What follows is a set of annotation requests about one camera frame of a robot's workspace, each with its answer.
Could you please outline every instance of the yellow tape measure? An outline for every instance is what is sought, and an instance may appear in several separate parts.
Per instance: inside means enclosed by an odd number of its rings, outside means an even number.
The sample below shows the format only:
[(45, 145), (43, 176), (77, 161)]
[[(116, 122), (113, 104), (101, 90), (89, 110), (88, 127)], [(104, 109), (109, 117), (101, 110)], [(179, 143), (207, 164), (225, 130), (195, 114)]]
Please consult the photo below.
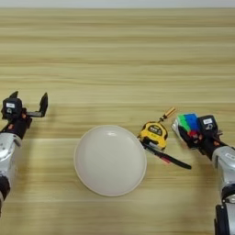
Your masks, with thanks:
[(167, 119), (174, 111), (175, 108), (172, 107), (167, 112), (165, 112), (162, 117), (160, 117), (158, 122), (147, 122), (140, 132), (139, 140), (145, 144), (149, 144), (153, 148), (157, 148), (163, 151), (166, 147), (168, 132), (161, 122)]

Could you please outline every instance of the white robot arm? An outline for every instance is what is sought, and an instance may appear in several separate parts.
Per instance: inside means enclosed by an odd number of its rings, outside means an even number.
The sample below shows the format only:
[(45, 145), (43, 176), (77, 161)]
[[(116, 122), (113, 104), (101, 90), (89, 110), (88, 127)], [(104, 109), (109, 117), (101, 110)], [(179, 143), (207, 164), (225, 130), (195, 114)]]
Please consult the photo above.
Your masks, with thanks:
[(29, 129), (32, 118), (42, 118), (48, 108), (48, 95), (45, 94), (40, 101), (40, 110), (28, 112), (23, 106), (17, 92), (3, 102), (3, 119), (7, 125), (0, 131), (0, 211), (12, 187), (16, 161), (20, 152), (22, 140)]
[(221, 132), (213, 116), (180, 116), (173, 123), (173, 130), (190, 149), (199, 149), (206, 155), (218, 171), (221, 205), (216, 206), (215, 233), (235, 235), (234, 148), (220, 140)]

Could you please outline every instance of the tape measure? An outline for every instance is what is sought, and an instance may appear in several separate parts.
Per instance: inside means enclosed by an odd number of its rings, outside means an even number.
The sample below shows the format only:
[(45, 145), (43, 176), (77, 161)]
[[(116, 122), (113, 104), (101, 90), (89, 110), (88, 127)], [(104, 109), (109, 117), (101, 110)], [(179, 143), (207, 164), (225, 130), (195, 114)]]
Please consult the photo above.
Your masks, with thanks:
[(160, 117), (159, 121), (147, 122), (138, 136), (140, 143), (145, 150), (150, 151), (155, 156), (165, 160), (166, 162), (172, 162), (180, 167), (190, 170), (192, 167), (184, 162), (181, 162), (174, 157), (162, 152), (166, 147), (166, 139), (168, 137), (168, 132), (164, 125), (161, 124), (162, 121), (167, 119), (173, 112), (175, 108), (172, 107), (165, 114)]
[(166, 148), (168, 132), (161, 122), (167, 119), (174, 111), (175, 108), (172, 107), (165, 114), (163, 114), (162, 117), (160, 117), (159, 121), (147, 122), (140, 132), (140, 142), (149, 144), (153, 148), (163, 151)]

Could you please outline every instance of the white plastic bowl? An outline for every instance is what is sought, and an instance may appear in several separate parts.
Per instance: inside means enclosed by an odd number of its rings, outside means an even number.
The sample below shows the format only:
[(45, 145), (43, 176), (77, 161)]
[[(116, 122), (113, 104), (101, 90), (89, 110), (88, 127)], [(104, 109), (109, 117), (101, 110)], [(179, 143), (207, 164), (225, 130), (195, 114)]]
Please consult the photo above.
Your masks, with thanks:
[(117, 126), (100, 126), (83, 135), (74, 154), (81, 181), (102, 196), (122, 196), (142, 181), (147, 167), (139, 140)]

